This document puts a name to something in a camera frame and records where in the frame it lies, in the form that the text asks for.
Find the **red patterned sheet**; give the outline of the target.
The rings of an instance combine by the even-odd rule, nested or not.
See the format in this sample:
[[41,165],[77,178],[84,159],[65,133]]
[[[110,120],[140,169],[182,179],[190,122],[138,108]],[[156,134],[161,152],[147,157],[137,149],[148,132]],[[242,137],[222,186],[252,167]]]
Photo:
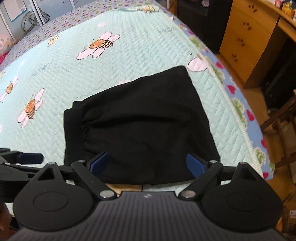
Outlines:
[[3,63],[3,61],[5,60],[7,55],[8,55],[8,52],[6,52],[0,56],[0,65]]

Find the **sliding door wardrobe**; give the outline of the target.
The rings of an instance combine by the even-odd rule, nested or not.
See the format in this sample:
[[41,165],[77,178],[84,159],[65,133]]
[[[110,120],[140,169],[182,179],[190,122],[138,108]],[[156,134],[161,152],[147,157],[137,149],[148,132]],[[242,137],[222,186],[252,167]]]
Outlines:
[[1,34],[18,41],[55,18],[90,3],[93,1],[1,1]]

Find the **black garment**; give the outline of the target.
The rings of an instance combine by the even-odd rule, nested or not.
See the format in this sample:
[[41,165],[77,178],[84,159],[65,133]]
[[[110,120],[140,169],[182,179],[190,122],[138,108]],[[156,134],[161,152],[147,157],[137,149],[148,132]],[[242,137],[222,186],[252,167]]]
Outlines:
[[107,153],[105,183],[193,179],[186,157],[220,161],[201,100],[184,66],[138,78],[64,111],[65,165]]

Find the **wooden chair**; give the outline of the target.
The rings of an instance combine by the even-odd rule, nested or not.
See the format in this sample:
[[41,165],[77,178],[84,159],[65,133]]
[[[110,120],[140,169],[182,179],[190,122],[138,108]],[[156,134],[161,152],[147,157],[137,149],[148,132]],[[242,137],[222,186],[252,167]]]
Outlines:
[[283,132],[283,122],[291,123],[292,129],[295,133],[295,89],[293,90],[293,96],[279,109],[276,110],[263,124],[260,125],[260,129],[263,132],[269,126],[275,127],[277,130],[284,151],[284,157],[275,164],[275,168],[280,168],[295,162],[295,152],[291,153],[288,150],[287,139]]

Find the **floral rolled duvet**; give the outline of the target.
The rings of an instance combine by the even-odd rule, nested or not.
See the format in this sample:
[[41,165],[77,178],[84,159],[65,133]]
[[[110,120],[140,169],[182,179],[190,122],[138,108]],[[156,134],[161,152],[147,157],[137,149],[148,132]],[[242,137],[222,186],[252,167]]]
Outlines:
[[10,51],[14,41],[10,35],[0,35],[0,55],[4,55]]

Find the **yellow wooden desk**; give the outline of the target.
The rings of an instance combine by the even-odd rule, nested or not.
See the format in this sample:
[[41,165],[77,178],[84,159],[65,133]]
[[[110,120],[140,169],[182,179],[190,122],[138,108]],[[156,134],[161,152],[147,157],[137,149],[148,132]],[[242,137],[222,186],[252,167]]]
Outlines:
[[295,21],[269,1],[233,1],[220,56],[243,88],[259,87],[287,38],[295,40]]

